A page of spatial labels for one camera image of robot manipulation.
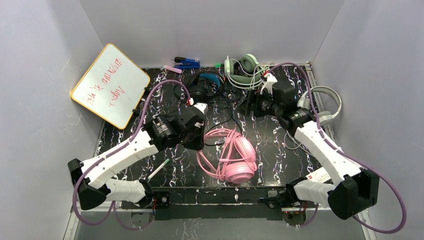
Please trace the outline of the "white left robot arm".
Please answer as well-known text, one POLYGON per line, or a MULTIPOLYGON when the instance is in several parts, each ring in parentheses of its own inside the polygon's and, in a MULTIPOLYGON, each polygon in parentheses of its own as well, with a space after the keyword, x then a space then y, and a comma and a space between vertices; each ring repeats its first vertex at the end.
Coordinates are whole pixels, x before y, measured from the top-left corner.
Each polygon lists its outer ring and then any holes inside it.
POLYGON ((139 160, 181 144, 185 149, 201 150, 208 105, 195 103, 180 115, 157 116, 146 122, 136 136, 87 160, 68 162, 72 185, 72 203, 81 210, 91 210, 105 201, 126 201, 140 204, 152 198, 153 190, 145 180, 118 180, 114 176, 139 160))

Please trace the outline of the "pink headphones with cable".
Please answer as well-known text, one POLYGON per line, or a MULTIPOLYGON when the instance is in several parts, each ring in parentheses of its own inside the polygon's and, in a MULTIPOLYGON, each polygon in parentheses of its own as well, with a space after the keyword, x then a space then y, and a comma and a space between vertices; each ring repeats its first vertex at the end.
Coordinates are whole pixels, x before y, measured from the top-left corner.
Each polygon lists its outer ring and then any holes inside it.
POLYGON ((202 150, 196 152, 200 168, 210 177, 233 184, 249 181, 258 169, 256 150, 236 129, 218 128, 204 135, 204 139, 224 138, 218 165, 214 166, 202 150))

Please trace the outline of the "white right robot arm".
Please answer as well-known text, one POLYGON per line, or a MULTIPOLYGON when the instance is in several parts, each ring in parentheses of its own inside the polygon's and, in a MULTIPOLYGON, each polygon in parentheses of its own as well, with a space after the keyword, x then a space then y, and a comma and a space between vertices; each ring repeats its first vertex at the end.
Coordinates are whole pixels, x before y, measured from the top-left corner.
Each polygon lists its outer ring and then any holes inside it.
POLYGON ((331 184, 300 177, 277 191, 275 196, 262 199, 273 207, 309 201, 329 207, 342 220, 346 220, 378 201, 380 178, 371 170, 361 167, 332 148, 331 138, 319 128, 317 118, 295 101, 295 92, 288 82, 277 81, 267 71, 262 77, 263 87, 249 96, 241 110, 255 117, 273 116, 280 126, 303 144, 326 170, 331 184))

